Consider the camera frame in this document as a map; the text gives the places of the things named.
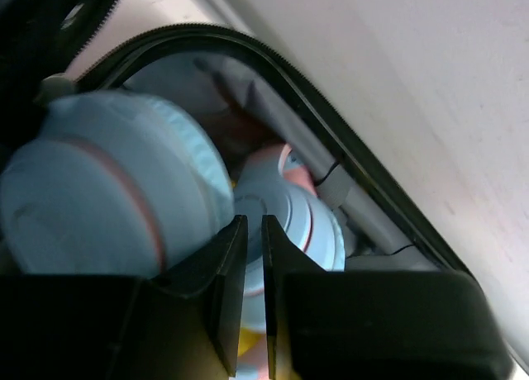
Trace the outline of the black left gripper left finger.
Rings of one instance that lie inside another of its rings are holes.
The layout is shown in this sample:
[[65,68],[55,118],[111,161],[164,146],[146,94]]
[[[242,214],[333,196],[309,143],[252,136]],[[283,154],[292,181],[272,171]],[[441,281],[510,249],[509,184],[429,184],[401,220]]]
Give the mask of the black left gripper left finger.
[[237,216],[153,279],[4,276],[4,379],[227,379],[236,371],[248,225]]

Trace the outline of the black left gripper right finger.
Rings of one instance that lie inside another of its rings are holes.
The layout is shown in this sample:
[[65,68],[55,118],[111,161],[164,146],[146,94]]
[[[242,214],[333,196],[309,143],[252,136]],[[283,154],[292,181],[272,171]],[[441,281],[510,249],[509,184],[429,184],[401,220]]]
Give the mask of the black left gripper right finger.
[[261,223],[272,379],[507,379],[479,285],[456,271],[327,272]]

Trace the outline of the blue pink headphones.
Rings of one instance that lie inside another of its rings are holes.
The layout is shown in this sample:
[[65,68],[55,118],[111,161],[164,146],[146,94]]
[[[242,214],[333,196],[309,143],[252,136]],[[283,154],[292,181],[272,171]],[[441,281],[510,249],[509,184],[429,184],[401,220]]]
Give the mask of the blue pink headphones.
[[[261,219],[325,270],[345,267],[341,227],[292,147],[248,116],[195,118],[120,91],[50,104],[1,175],[1,229],[23,275],[153,279],[247,220],[241,327],[264,333]],[[262,378],[261,340],[236,370]]]

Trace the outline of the teal suitcase with grey lining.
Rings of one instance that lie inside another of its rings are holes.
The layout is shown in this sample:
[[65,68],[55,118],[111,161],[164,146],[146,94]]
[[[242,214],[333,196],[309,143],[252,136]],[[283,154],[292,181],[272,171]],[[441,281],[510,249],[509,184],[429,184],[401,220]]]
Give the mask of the teal suitcase with grey lining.
[[[116,11],[121,0],[1,0],[1,144],[27,142],[41,124],[41,81],[63,72]],[[162,26],[125,41],[76,81],[81,91],[123,84],[163,52],[213,50],[253,69],[308,128],[389,220],[440,266],[466,266],[424,217],[360,137],[317,88],[266,44],[230,28],[184,23]]]

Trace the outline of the yellow cloth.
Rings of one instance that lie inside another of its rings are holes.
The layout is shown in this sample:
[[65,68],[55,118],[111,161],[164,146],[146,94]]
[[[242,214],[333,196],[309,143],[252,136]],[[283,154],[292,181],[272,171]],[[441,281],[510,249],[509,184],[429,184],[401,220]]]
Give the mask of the yellow cloth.
[[237,356],[240,357],[244,355],[247,351],[258,344],[264,337],[265,335],[262,333],[241,327],[238,340]]

